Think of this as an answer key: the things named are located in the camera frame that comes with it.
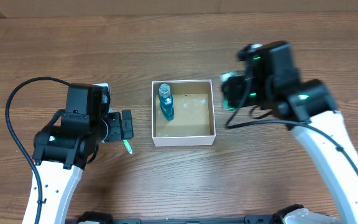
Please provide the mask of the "green floss pack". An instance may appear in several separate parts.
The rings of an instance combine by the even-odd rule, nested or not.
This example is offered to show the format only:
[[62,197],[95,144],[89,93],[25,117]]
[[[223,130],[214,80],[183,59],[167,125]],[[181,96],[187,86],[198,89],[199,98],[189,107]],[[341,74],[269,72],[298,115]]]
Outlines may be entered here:
[[241,102],[246,88],[244,76],[245,71],[243,70],[230,71],[220,75],[225,110],[234,110]]

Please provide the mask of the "blue mouthwash bottle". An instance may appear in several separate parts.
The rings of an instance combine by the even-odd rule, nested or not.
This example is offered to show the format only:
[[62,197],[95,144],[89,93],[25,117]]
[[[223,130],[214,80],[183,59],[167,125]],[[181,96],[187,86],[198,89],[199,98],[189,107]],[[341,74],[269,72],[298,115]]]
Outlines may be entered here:
[[162,83],[158,88],[158,98],[160,101],[160,109],[164,117],[171,121],[174,119],[173,96],[171,94],[170,86],[167,83]]

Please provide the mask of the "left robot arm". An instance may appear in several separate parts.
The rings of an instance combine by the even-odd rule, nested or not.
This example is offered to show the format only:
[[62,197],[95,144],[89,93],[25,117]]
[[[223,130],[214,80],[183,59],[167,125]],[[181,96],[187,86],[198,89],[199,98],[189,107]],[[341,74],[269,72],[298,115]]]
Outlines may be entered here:
[[133,136],[132,113],[111,111],[108,84],[70,84],[65,109],[35,135],[32,158],[40,180],[32,181],[23,222],[64,223],[73,193],[99,145]]

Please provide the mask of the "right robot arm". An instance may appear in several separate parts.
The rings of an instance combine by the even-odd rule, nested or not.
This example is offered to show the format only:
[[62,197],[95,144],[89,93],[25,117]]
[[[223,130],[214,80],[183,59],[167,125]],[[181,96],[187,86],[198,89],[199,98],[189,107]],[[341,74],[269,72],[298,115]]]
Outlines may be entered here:
[[270,216],[270,223],[358,223],[358,153],[344,118],[326,85],[303,82],[285,41],[249,44],[238,52],[245,68],[221,75],[223,107],[237,114],[260,108],[246,126],[284,124],[311,157],[339,215],[330,217],[294,204]]

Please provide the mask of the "green toothbrush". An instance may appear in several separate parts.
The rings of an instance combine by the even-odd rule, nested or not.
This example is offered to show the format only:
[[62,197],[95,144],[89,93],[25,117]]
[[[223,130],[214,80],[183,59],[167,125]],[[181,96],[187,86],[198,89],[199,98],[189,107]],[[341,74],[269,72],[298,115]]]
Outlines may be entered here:
[[129,139],[123,139],[122,142],[124,143],[127,152],[128,152],[129,154],[133,154],[132,147],[131,147],[131,145],[129,144]]

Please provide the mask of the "white cardboard box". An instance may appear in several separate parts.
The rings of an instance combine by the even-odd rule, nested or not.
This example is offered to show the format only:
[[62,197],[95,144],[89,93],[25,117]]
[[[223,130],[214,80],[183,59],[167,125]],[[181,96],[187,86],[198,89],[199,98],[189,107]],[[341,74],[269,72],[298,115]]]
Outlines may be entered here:
[[[161,110],[158,88],[166,83],[173,96],[174,118]],[[216,137],[211,80],[165,80],[152,82],[152,139],[157,147],[207,146]]]

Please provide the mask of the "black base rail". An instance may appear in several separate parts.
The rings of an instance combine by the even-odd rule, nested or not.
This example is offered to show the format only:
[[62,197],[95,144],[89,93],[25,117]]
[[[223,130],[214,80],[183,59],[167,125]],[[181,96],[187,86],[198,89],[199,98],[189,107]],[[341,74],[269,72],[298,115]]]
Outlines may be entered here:
[[140,218],[114,218],[111,214],[85,212],[76,220],[67,220],[68,224],[104,223],[104,224],[284,224],[284,223],[340,223],[336,217],[311,212],[303,205],[293,204],[271,215],[246,215],[243,218],[187,218],[164,220],[141,220]]

